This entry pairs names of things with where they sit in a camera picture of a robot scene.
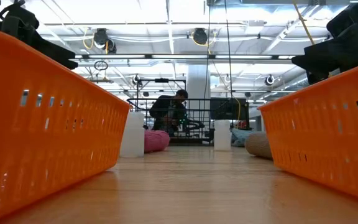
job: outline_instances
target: man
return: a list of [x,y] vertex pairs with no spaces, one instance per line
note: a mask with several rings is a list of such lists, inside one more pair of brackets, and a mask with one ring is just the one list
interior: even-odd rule
[[178,90],[175,96],[162,95],[150,109],[155,118],[153,130],[162,130],[170,135],[178,130],[178,120],[186,113],[183,102],[188,98],[186,90]]

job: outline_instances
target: wooden table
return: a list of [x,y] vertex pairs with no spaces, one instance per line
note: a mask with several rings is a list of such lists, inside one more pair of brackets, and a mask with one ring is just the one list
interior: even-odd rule
[[118,165],[0,223],[349,223],[358,200],[244,149],[175,147]]

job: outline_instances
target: basket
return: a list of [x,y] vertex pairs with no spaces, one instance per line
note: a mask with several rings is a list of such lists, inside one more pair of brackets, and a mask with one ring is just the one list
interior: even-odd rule
[[358,67],[259,110],[276,166],[358,197]]
[[129,109],[0,32],[0,217],[114,166]]

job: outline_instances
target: white container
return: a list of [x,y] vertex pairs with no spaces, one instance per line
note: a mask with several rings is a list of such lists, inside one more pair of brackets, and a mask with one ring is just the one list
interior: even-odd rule
[[142,128],[144,125],[144,114],[129,112],[125,128]]
[[119,155],[126,158],[144,156],[144,128],[125,127]]
[[214,128],[216,131],[229,131],[230,121],[229,120],[216,120],[214,122]]
[[231,150],[231,132],[216,131],[214,132],[214,150],[230,151]]

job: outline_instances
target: pink cushion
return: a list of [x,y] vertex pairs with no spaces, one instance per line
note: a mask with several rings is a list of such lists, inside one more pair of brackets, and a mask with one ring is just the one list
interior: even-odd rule
[[169,145],[169,135],[165,131],[144,132],[144,152],[158,152],[164,150]]

